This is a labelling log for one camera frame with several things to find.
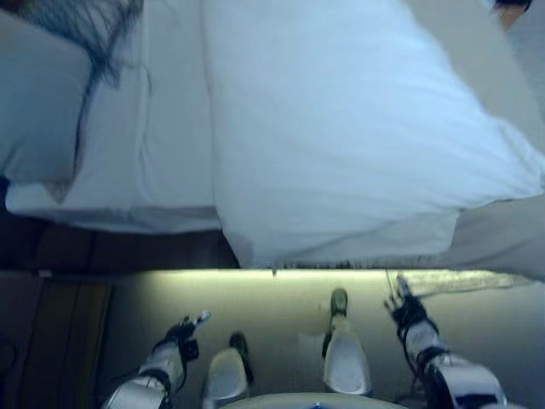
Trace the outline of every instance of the white pillow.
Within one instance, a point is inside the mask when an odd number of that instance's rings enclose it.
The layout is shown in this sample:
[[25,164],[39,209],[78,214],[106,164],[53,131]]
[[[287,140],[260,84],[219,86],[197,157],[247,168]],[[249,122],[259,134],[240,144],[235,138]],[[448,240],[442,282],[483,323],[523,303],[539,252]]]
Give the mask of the white pillow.
[[0,176],[72,177],[87,53],[0,11]]
[[543,192],[545,158],[484,111],[400,1],[203,13],[215,201],[243,266]]

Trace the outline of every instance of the fabric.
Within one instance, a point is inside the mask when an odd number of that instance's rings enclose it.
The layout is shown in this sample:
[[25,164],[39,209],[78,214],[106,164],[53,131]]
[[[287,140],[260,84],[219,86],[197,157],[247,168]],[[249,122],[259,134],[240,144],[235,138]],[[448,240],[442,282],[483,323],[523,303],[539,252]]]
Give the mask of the fabric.
[[143,0],[28,0],[19,15],[85,49],[95,76],[113,73],[112,47],[140,13]]
[[245,267],[542,193],[545,158],[398,1],[208,0],[204,31],[216,206]]
[[146,2],[116,43],[118,86],[103,78],[83,124],[82,166],[66,197],[12,184],[9,211],[125,233],[218,229],[199,0]]
[[21,182],[72,177],[91,69],[78,46],[0,11],[0,175]]

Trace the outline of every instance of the mattress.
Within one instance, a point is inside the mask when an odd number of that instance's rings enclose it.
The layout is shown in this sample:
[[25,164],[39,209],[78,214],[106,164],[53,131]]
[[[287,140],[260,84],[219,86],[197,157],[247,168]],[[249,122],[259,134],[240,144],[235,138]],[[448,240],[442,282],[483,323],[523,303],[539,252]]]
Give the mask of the mattress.
[[[499,25],[475,0],[406,0],[487,109],[545,153],[545,125]],[[198,0],[150,0],[118,45],[120,84],[93,96],[80,171],[62,203],[42,185],[10,186],[14,213],[86,228],[182,233],[219,228]],[[545,197],[463,212],[439,256],[357,262],[367,268],[482,268],[545,277]],[[361,245],[365,236],[345,245]]]
[[198,12],[198,0],[144,2],[114,53],[119,83],[105,78],[91,96],[64,200],[41,184],[14,183],[9,211],[131,233],[219,228]]

